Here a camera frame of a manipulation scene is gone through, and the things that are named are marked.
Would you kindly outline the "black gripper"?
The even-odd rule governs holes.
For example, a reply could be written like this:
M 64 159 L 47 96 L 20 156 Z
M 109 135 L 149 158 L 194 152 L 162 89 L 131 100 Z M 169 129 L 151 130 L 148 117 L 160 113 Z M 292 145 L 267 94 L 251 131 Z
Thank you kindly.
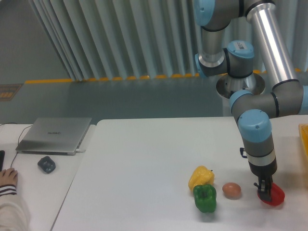
M 273 161 L 265 166 L 256 166 L 248 162 L 251 172 L 258 178 L 257 190 L 261 193 L 261 200 L 271 202 L 272 175 L 277 171 L 277 162 Z

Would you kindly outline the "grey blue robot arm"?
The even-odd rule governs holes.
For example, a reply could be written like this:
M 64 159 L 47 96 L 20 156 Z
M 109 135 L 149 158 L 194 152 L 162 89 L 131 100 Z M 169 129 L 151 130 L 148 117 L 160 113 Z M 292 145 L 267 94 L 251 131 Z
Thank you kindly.
M 227 90 L 231 114 L 244 143 L 241 154 L 258 177 L 257 194 L 261 201 L 279 205 L 284 193 L 272 180 L 277 162 L 270 119 L 307 114 L 308 88 L 296 77 L 274 12 L 275 3 L 271 0 L 195 0 L 193 11 L 202 31 L 202 49 L 195 56 L 200 76 L 224 74 L 237 80 L 251 78 L 252 45 L 236 40 L 223 48 L 221 43 L 224 29 L 235 18 L 245 17 L 256 33 L 272 91 L 254 95 L 247 89 L 227 87 Z

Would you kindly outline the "striped sleeve forearm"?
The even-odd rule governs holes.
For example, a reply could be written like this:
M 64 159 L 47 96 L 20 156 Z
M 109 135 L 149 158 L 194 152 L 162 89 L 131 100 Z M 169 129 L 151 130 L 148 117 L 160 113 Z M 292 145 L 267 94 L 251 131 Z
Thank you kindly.
M 28 231 L 30 215 L 16 187 L 6 184 L 0 187 L 0 230 Z

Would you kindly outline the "person's hand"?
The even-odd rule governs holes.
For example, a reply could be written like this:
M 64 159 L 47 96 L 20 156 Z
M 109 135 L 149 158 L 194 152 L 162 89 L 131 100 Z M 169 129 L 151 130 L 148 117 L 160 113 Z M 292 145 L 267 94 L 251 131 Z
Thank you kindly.
M 0 172 L 0 186 L 17 186 L 18 171 L 14 168 L 4 169 Z

